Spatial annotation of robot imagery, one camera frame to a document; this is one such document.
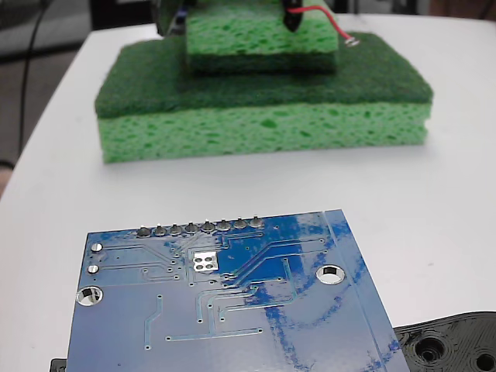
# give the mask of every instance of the black plastic part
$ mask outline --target black plastic part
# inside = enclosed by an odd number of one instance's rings
[[[52,359],[50,363],[50,372],[65,372],[66,359]]]
[[[294,33],[303,20],[303,14],[293,14],[288,12],[288,9],[301,8],[303,6],[303,0],[282,0],[282,5],[285,10],[284,24],[292,33]]]
[[[394,329],[411,372],[496,371],[496,312]]]

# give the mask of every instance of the green sponge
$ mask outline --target green sponge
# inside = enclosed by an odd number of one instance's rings
[[[338,74],[192,77],[184,38],[125,47],[96,100],[106,162],[420,144],[432,90],[372,34]]]
[[[304,0],[304,5],[327,7],[323,0]],[[210,74],[334,71],[338,36],[326,15],[306,12],[295,33],[283,18],[281,0],[199,2],[187,21],[190,68]]]

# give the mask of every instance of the black cable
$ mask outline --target black cable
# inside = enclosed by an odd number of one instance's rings
[[[482,9],[482,12],[480,12],[479,19],[486,19],[493,6],[494,6],[494,0],[488,0],[486,2],[486,5]]]
[[[26,89],[28,84],[28,75],[29,75],[29,65],[31,62],[31,55],[33,53],[34,42],[36,40],[36,34],[38,33],[38,29],[40,27],[41,20],[45,15],[45,11],[48,9],[47,3],[42,3],[40,13],[36,18],[36,22],[34,24],[33,32],[31,33],[31,40],[29,41],[28,50],[26,51],[26,62],[24,63],[24,71],[22,73],[22,87],[21,87],[21,109],[19,115],[19,156],[21,156],[22,149],[24,148],[24,126],[25,126],[25,110],[26,110]]]

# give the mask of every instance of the black object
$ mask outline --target black object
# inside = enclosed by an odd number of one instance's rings
[[[411,372],[496,371],[496,312],[394,329]]]
[[[150,1],[90,0],[90,9],[93,30],[153,23]]]
[[[52,359],[50,363],[50,372],[65,372],[67,359]]]
[[[303,0],[282,0],[282,5],[285,9],[284,24],[292,32],[296,32],[298,27],[303,20],[303,14],[293,14],[288,12],[288,9],[301,8],[303,6]]]

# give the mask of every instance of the blue circuit board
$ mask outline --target blue circuit board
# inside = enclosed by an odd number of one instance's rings
[[[67,372],[408,371],[341,211],[88,234]]]

